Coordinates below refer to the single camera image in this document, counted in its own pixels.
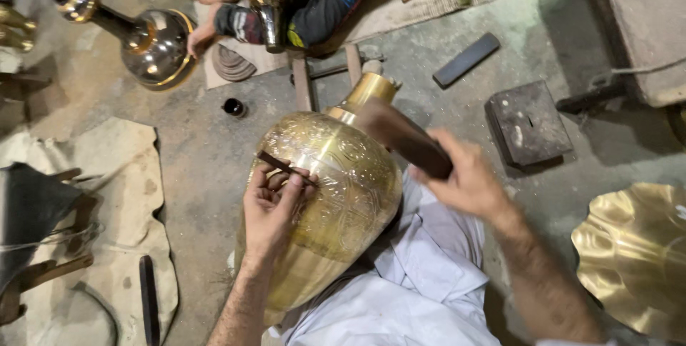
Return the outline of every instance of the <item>wooden block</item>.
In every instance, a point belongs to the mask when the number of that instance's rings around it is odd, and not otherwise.
[[[348,60],[348,73],[350,85],[355,87],[357,81],[362,78],[362,59],[359,57],[359,49],[356,44],[345,45],[345,55]]]

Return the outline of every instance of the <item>wire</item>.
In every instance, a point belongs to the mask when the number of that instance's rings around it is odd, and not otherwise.
[[[655,73],[656,71],[660,70],[665,70],[669,69],[670,67],[679,65],[680,63],[686,62],[686,56],[681,57],[680,59],[677,59],[676,61],[672,61],[669,63],[664,63],[662,65],[654,65],[654,66],[647,66],[647,67],[629,67],[626,69],[612,69],[610,72],[612,74],[647,74],[647,73]]]
[[[43,241],[40,241],[40,242],[22,243],[20,245],[0,245],[0,253],[16,251],[19,249],[25,249],[25,248],[30,248],[30,247],[37,247],[37,246],[41,246],[41,245],[52,245],[52,244],[56,244],[56,243],[62,243],[62,242],[66,242],[67,240],[69,240],[73,237],[90,234],[92,232],[95,232],[97,235],[99,235],[105,230],[105,226],[102,225],[100,222],[92,222],[88,225],[88,227],[82,229],[79,232],[75,232],[75,233],[69,234],[69,235],[64,235],[61,237],[56,237],[53,239],[48,238],[51,236],[57,236],[63,232],[70,231],[70,230],[71,230],[71,228],[56,229],[55,231],[52,231],[50,234],[48,234],[46,239],[44,239]]]

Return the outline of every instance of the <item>man's left hand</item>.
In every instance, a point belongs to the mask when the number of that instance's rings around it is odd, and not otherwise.
[[[244,262],[253,262],[255,266],[273,261],[297,223],[294,215],[298,206],[316,192],[313,186],[305,186],[303,177],[316,182],[317,175],[310,176],[308,170],[295,167],[299,175],[277,172],[268,176],[275,169],[269,164],[255,167],[243,197]]]

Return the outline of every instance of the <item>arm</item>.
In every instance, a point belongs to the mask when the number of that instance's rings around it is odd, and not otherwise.
[[[257,166],[245,190],[245,256],[208,346],[260,345],[274,260],[294,226],[293,214],[297,205],[303,196],[309,197],[315,191],[311,186],[303,186],[300,175],[289,177],[278,172],[268,177],[274,169],[268,164]],[[304,176],[309,175],[308,170],[296,170]],[[318,180],[316,175],[309,179]]]
[[[453,173],[447,181],[431,179],[415,167],[411,174],[441,202],[475,214],[493,228],[508,264],[515,304],[532,335],[605,342],[579,284],[527,226],[524,215],[493,176],[481,148],[458,142],[445,130],[429,134],[450,155]]]

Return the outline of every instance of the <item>man's right hand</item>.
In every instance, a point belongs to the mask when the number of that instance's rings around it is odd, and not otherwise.
[[[512,219],[521,218],[517,206],[496,179],[488,159],[482,156],[480,146],[458,141],[446,129],[430,129],[427,133],[450,156],[453,172],[447,180],[439,180],[411,167],[409,173],[416,181],[426,185],[444,204],[475,214],[498,230],[507,229],[513,223]]]

